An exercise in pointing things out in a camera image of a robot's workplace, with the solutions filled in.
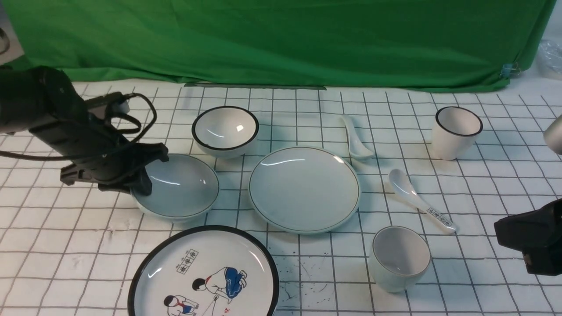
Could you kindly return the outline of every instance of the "plastic bag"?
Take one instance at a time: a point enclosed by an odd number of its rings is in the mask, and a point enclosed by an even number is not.
[[[543,76],[562,80],[562,47],[560,45],[543,39],[538,46],[538,62]]]

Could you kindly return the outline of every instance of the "metal object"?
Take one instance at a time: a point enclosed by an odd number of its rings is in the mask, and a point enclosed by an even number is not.
[[[546,129],[544,138],[545,143],[552,151],[562,155],[562,115]]]

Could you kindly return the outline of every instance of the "white plate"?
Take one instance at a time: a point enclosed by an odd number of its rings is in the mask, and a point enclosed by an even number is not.
[[[278,297],[277,268],[257,239],[203,226],[174,235],[146,257],[128,310],[129,316],[271,316]]]
[[[312,147],[263,158],[250,176],[250,200],[266,221],[297,234],[328,232],[353,216],[361,188],[344,159]]]
[[[209,211],[219,196],[219,179],[203,161],[181,154],[169,154],[167,162],[155,160],[146,166],[152,194],[131,191],[139,208],[148,214],[175,222]]]

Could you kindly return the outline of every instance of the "white bowl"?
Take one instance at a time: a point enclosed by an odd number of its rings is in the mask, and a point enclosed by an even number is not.
[[[260,125],[255,115],[235,106],[207,110],[195,119],[191,127],[199,148],[217,158],[244,155],[259,130]]]
[[[184,222],[209,211],[219,195],[219,178],[203,161],[181,154],[155,160],[146,166],[152,194],[131,190],[141,211],[148,215]]]

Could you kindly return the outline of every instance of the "white grid mat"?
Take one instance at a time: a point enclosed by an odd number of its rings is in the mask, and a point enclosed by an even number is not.
[[[143,141],[165,142],[170,152],[207,162],[224,189],[206,216],[172,225],[143,216],[129,195],[80,183],[63,187],[58,169],[66,162],[0,159],[2,316],[125,316],[131,279],[146,254],[172,234],[203,224],[238,227],[266,245],[281,281],[276,316],[562,315],[562,277],[527,274],[521,254],[499,246],[493,230],[508,214],[562,197],[562,160],[542,140],[562,114],[562,98],[394,89],[75,87],[84,98],[133,90],[151,97],[158,122]],[[222,105],[249,109],[260,121],[257,146],[244,157],[216,160],[193,145],[196,116]],[[435,112],[450,105],[470,109],[484,122],[478,145],[458,161],[434,158],[425,144]],[[150,120],[142,100],[130,107],[130,115]],[[251,170],[287,146],[324,147],[348,157],[342,113],[352,116],[363,142],[377,152],[370,161],[350,161],[363,188],[359,212],[317,236],[270,227],[249,205]],[[28,133],[1,137],[0,150],[55,155]],[[450,214],[460,234],[443,235],[426,215],[398,202],[384,184],[394,168],[408,173],[423,199]],[[374,233],[388,225],[417,231],[433,255],[420,283],[396,295],[369,282],[366,267]]]

